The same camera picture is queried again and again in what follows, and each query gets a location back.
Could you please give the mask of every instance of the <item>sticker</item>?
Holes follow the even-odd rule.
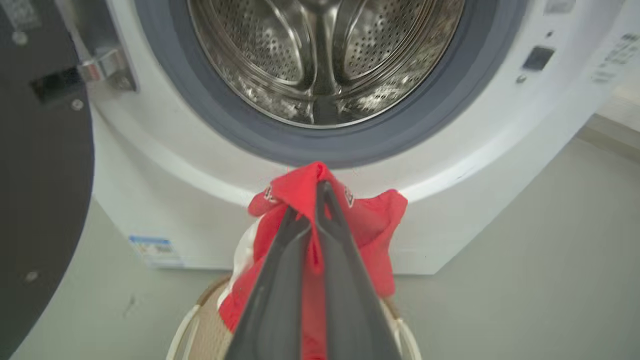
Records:
[[[570,13],[575,6],[575,0],[549,0],[545,6],[545,15],[553,13]]]
[[[623,65],[628,64],[638,51],[638,34],[624,34],[607,54],[604,61],[598,64],[592,73],[591,80],[596,84],[606,84],[613,80],[620,72]]]
[[[42,24],[31,0],[0,0],[0,6],[15,31],[34,29]]]
[[[167,239],[132,235],[129,237],[129,243],[136,249],[136,252],[147,265],[171,268],[183,267],[180,256]]]

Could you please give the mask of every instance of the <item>floor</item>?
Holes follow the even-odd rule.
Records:
[[[425,359],[640,359],[640,165],[573,140],[436,275],[398,277]],[[13,359],[160,359],[220,273],[153,270],[96,203]]]

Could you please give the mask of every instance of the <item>red cloth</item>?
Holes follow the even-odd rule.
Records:
[[[322,180],[333,186],[376,293],[380,297],[393,295],[395,285],[388,248],[391,236],[404,215],[406,199],[395,190],[388,190],[372,199],[354,199],[325,164],[313,163],[273,180],[251,201],[249,213],[255,217],[264,215],[253,243],[254,265],[237,279],[219,310],[227,328],[234,332],[284,213],[291,206],[312,224],[303,274],[304,359],[326,359],[324,263],[315,224],[316,185]]]

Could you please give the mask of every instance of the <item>front-load washing machine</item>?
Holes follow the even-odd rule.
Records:
[[[82,66],[101,80],[88,85],[94,197],[157,266],[230,268],[252,196],[323,161],[356,197],[409,200],[394,270],[433,274],[571,139],[640,44],[640,0],[104,4],[117,41]],[[58,6],[76,46],[100,43],[95,12]]]

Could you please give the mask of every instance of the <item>black panel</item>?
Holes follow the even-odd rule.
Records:
[[[547,66],[549,59],[554,54],[555,50],[547,47],[536,46],[529,53],[529,57],[524,62],[522,67],[527,70],[540,71]]]
[[[91,117],[73,44],[54,2],[33,3],[40,25],[25,31],[25,44],[12,40],[0,13],[0,359],[20,345],[60,283],[93,182]]]

